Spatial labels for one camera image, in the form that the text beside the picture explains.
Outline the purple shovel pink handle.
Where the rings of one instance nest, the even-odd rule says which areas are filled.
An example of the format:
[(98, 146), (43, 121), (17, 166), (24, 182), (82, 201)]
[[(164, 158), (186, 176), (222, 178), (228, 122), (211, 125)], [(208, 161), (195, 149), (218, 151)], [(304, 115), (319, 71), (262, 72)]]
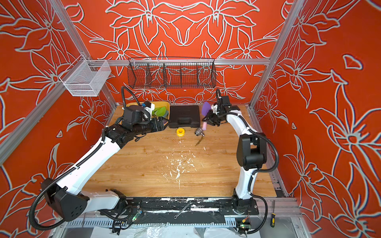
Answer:
[(201, 109), (201, 114), (203, 115), (202, 119), (202, 130), (205, 131), (207, 128), (207, 123), (209, 121), (209, 111), (211, 109), (211, 105), (208, 102), (204, 102), (202, 109)]

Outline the clear mesh wall basket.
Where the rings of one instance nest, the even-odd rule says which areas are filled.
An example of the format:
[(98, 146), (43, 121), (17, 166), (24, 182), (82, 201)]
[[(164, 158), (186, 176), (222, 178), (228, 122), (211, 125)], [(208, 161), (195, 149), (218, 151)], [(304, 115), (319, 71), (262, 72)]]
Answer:
[(96, 97), (99, 95), (111, 74), (111, 68), (106, 60), (96, 60), (95, 65), (92, 63), (90, 60), (81, 59), (65, 70), (60, 77), (60, 81), (72, 96)]

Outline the black plastic tool case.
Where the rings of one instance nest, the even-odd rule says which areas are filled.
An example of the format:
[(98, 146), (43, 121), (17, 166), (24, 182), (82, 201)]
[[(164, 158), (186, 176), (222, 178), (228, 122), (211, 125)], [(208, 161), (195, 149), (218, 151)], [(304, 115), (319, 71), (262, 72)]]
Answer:
[(198, 105), (170, 106), (169, 128), (199, 128), (200, 112)]

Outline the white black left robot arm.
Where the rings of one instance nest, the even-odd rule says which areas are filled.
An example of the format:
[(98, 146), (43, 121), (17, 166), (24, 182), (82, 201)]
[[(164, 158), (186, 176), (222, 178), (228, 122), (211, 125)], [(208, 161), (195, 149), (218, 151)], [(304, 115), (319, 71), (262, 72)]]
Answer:
[[(136, 105), (123, 105), (123, 108), (123, 115), (113, 125), (102, 129), (101, 137), (84, 156), (55, 179), (47, 178), (42, 182), (41, 192), (33, 201), (28, 213), (31, 227), (39, 231), (52, 230), (64, 222), (73, 221), (83, 213), (92, 211), (99, 211), (115, 223), (122, 223), (128, 219), (121, 216), (134, 208), (118, 190), (110, 189), (101, 193), (82, 190), (100, 167), (127, 143), (139, 141), (149, 133), (166, 128), (164, 118), (154, 115), (156, 106), (152, 102), (136, 101)], [(48, 226), (38, 223), (35, 213), (42, 199), (59, 214), (60, 221)]]

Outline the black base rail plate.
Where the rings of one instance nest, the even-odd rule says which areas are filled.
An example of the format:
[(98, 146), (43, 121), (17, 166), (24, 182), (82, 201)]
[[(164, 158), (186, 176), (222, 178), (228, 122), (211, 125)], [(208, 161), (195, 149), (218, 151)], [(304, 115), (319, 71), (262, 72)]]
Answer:
[(233, 197), (128, 197), (122, 198), (111, 210), (116, 215), (122, 208), (131, 205), (149, 213), (177, 214), (189, 201), (193, 204), (184, 212), (209, 212), (221, 215), (258, 215), (257, 202), (250, 198), (238, 200)]

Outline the wrench on base rail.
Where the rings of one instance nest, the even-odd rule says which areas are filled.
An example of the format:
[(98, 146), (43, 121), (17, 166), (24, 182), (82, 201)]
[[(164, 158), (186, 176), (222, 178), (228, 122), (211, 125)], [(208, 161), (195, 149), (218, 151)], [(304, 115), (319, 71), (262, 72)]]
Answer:
[(188, 208), (190, 207), (191, 205), (193, 204), (192, 201), (189, 201), (176, 215), (174, 215), (174, 219), (178, 219), (179, 216)]

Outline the yellow tape roll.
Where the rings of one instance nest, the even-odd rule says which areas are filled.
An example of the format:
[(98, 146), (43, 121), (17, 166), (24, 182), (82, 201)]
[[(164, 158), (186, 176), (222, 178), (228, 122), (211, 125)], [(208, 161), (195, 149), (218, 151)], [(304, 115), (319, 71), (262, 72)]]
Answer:
[(178, 128), (176, 130), (176, 134), (178, 137), (183, 137), (185, 135), (185, 129), (184, 128)]

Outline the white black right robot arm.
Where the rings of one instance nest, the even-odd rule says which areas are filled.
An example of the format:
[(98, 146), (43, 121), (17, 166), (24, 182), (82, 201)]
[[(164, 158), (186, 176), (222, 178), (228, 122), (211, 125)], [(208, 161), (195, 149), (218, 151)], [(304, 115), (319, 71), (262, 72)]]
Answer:
[[(210, 126), (220, 126), (228, 123), (239, 137), (236, 158), (240, 169), (239, 181), (232, 196), (232, 206), (235, 210), (248, 208), (255, 198), (263, 199), (253, 194), (254, 183), (259, 173), (270, 173), (279, 165), (279, 153), (275, 145), (265, 134), (254, 130), (244, 118), (239, 107), (230, 103), (228, 96), (223, 96), (216, 89), (216, 103), (214, 103), (206, 116), (202, 119)], [(267, 162), (267, 147), (274, 152), (274, 164), (264, 169)]]

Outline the yellow storage box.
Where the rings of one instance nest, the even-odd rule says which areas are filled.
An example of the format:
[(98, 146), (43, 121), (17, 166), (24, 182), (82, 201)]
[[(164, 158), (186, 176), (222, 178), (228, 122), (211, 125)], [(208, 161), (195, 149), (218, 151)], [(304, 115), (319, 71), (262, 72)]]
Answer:
[(151, 101), (151, 104), (155, 105), (155, 108), (152, 112), (153, 117), (164, 117), (169, 119), (170, 117), (170, 104), (166, 101)]

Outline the green shovel wooden handle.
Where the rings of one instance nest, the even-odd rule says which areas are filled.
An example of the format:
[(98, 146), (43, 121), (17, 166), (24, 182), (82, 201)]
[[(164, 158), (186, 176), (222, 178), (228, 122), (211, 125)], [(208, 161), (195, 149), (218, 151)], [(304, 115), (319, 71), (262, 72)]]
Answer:
[(167, 116), (167, 109), (166, 107), (159, 107), (159, 108), (155, 108), (153, 111), (152, 111), (152, 116), (153, 117), (166, 117)]

